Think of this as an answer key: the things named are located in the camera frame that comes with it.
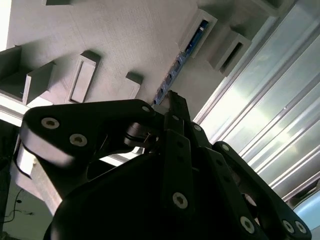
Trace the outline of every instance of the textured wall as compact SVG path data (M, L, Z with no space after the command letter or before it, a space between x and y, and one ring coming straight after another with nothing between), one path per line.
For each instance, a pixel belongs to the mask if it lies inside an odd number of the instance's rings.
M55 61L56 71L44 94L55 104L65 102L78 55L85 50L102 57L88 102L127 99L129 71L143 75L137 97L151 102L179 52L176 42L197 4L250 39L267 18L251 0L73 0L67 6L19 0L12 2L8 47L22 45L21 63L31 69ZM223 79L204 59L215 34L172 86L187 99L192 117Z

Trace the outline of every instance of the ceiling panel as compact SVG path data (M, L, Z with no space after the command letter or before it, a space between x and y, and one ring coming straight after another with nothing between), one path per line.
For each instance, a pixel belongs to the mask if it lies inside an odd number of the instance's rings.
M21 45L21 64L31 69L55 62L49 91L42 96L54 104L65 103L85 50L101 56L87 102L127 99L126 75L132 71L143 76L137 97L151 103L197 7L249 40L268 18L252 0L72 0L62 6L19 0L12 1L7 47ZM206 59L217 35L217 29L210 33L172 86L187 99L192 117L223 80Z
M298 1L195 119L281 197L320 172L319 10L318 0Z

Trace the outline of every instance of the rectangular recess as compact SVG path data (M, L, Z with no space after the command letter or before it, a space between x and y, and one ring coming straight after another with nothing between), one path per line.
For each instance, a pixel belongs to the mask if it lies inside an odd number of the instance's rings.
M288 11L295 0L251 0L270 16L278 17Z
M181 37L177 41L178 47L181 52L185 52L189 47L189 44L192 43L193 38L197 35L196 33L199 27L205 28L205 31L201 33L201 39L197 41L196 46L192 50L191 57L194 58L218 20L202 9L196 9L196 11L191 12L188 18L190 20L188 24L183 28L183 32L180 35ZM202 23L204 21L207 22L207 24L205 26L202 26Z
M85 101L100 59L100 56L92 51L85 51L79 56L66 102L83 103Z
M54 63L49 62L26 75L22 98L23 104L29 104L48 89L53 67Z
M19 103L23 101L27 72L15 72L0 80L0 93Z
M42 5L56 6L56 5L70 5L71 0L42 0Z
M241 34L227 30L227 34L221 39L218 47L210 53L208 59L214 70L227 77L237 65L241 57L251 45L251 41Z
M18 72L21 53L21 46L15 46L0 52L0 80Z
M128 86L131 90L128 99L135 99L140 90L144 78L142 75L131 71L127 73L125 78L128 80L126 82L126 86Z

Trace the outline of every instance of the white wall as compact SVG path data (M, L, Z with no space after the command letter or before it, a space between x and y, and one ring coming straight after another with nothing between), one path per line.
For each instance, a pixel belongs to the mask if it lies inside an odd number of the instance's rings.
M20 189L21 188L18 187L14 181L11 181L5 210L6 216L14 209L15 199ZM10 236L21 240L42 240L52 221L52 216L47 206L42 200L36 198L27 191L21 192L18 200L21 200L22 202L16 204L16 210L26 213L32 212L34 215L25 215L16 212L14 220L3 225L3 231L7 232ZM5 220L10 220L12 216L13 215L7 217Z
M7 48L11 0L0 1L0 51Z

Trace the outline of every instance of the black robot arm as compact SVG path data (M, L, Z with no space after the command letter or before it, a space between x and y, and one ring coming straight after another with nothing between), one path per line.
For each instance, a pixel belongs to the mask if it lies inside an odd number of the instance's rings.
M162 113L123 100L25 114L20 149L34 156L25 175L54 215L45 239L311 239L227 143L210 144L184 98L170 91L168 101ZM143 154L118 167L99 160L134 147Z

